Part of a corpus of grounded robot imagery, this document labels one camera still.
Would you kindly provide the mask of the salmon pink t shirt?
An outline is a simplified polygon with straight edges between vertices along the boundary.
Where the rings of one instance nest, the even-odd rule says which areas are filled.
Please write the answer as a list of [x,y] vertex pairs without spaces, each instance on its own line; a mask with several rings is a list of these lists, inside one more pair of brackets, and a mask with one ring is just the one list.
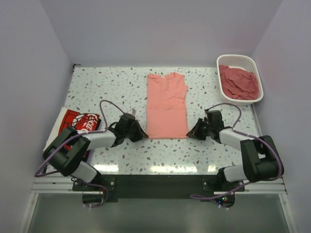
[[184,139],[188,133],[185,76],[147,76],[146,133],[150,139]]

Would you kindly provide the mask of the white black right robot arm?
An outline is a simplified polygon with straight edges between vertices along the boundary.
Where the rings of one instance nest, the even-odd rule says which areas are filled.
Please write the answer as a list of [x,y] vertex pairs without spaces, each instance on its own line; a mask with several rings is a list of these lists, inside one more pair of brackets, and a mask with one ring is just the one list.
[[210,137],[219,144],[239,150],[242,156],[241,164],[219,170],[216,179],[219,189],[227,191],[237,181],[255,183],[276,180],[284,174],[284,166],[270,136],[254,136],[226,127],[218,110],[205,110],[205,114],[187,133],[187,137],[202,141]]

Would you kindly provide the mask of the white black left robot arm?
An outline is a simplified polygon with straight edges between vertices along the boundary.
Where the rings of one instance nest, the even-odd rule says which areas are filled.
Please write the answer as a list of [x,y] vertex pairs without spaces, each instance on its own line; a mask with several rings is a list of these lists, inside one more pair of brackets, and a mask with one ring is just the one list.
[[113,148],[129,139],[137,142],[147,139],[135,116],[124,113],[119,121],[100,131],[78,131],[65,128],[44,150],[43,158],[63,176],[72,176],[83,181],[89,190],[100,187],[100,172],[87,162],[84,155],[97,148]]

